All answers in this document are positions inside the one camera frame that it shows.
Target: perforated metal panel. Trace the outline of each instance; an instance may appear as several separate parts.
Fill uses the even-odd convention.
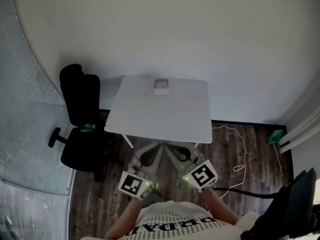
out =
[[[14,0],[0,0],[0,178],[34,190],[69,194],[64,144],[48,141],[55,127],[72,129],[62,97],[36,61]]]
[[[0,193],[0,239],[66,239],[67,197],[32,193],[2,182]]]

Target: dark wood flooring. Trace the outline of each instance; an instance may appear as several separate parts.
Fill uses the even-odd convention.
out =
[[[221,123],[212,123],[220,127]],[[277,192],[281,186],[290,182],[293,177],[291,153],[280,155],[284,175],[280,176],[277,156],[268,137],[274,130],[283,128],[276,125],[239,125],[226,124],[236,128],[244,138],[247,151],[245,158],[246,174],[244,184],[237,188],[255,193],[268,194]],[[242,165],[244,150],[242,139],[231,129],[213,129],[211,144],[199,144],[197,147],[204,156],[210,159],[218,173],[215,187],[227,188],[242,182],[245,170],[233,171],[236,165]],[[134,149],[131,149],[121,135],[116,141],[119,160],[124,161],[124,168],[107,162],[103,181],[94,182],[93,173],[77,171],[75,175],[69,218],[69,239],[79,240],[82,237],[105,239],[109,228],[115,223],[128,204],[128,196],[118,191],[118,184],[123,169],[128,168],[134,153],[140,148],[157,142],[156,140],[129,136]],[[165,155],[158,170],[159,189],[165,200],[175,202],[188,201],[203,207],[199,193],[184,185],[177,179],[177,173],[169,158]],[[263,214],[270,205],[270,199],[259,199],[229,192],[222,200],[239,216],[248,211]]]

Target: white cable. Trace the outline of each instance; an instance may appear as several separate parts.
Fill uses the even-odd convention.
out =
[[[279,163],[279,167],[280,167],[281,175],[280,175],[279,177],[281,177],[281,176],[283,176],[283,175],[284,175],[284,173],[282,172],[281,163],[280,163],[280,160],[279,160],[279,156],[278,156],[278,152],[277,152],[277,149],[276,149],[275,143],[272,143],[272,144],[273,144],[274,151],[275,151],[275,154],[276,154],[276,158],[278,159],[278,163]]]
[[[246,180],[246,172],[247,172],[247,167],[246,167],[246,154],[247,154],[247,150],[246,150],[246,147],[245,147],[245,140],[244,138],[239,134],[239,132],[237,131],[237,129],[235,128],[230,128],[228,126],[220,126],[220,127],[212,127],[212,129],[221,129],[221,128],[228,128],[228,129],[231,129],[231,130],[235,130],[236,133],[239,135],[239,137],[242,139],[242,146],[243,146],[243,149],[244,149],[244,156],[243,156],[243,164],[240,164],[240,165],[236,165],[235,167],[233,167],[233,171],[234,172],[239,172],[240,170],[244,169],[244,176],[243,176],[243,181],[241,183],[238,183],[236,185],[232,185],[230,187],[228,187],[228,189],[230,188],[234,188],[236,186],[239,186],[241,184],[243,184]],[[228,194],[229,191],[227,191],[225,194],[223,194],[222,196],[220,196],[220,198],[223,198],[226,194]]]

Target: white pipe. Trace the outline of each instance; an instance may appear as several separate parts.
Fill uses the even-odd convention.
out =
[[[299,133],[301,133],[307,127],[312,125],[319,117],[320,117],[320,105],[313,111],[311,115],[309,115],[305,120],[303,120],[303,122],[301,122],[291,131],[289,131],[286,135],[284,135],[279,140],[279,145],[281,146],[286,142],[290,141],[291,139],[293,139],[294,137],[296,137]]]
[[[285,145],[284,147],[280,148],[280,153],[284,153],[287,150],[294,148],[295,146],[306,141],[307,139],[309,139],[311,136],[313,136],[314,134],[316,134],[319,131],[320,131],[320,122],[318,124],[316,124],[314,127],[312,127],[310,130],[308,130],[306,133],[301,135],[299,138],[295,139],[294,141],[292,141],[288,145]]]

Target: black cable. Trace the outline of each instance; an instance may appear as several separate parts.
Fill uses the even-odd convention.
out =
[[[205,209],[206,211],[208,211],[208,210],[209,210],[209,208],[207,208],[207,206],[206,206],[206,202],[205,202],[205,200],[203,200],[203,206],[204,206],[204,209]]]
[[[240,194],[244,194],[246,196],[251,196],[255,198],[263,198],[263,199],[274,199],[278,195],[278,193],[272,193],[272,194],[256,194],[244,190],[240,190],[237,188],[225,188],[225,187],[213,187],[213,190],[218,190],[218,191],[232,191],[232,192],[237,192]]]

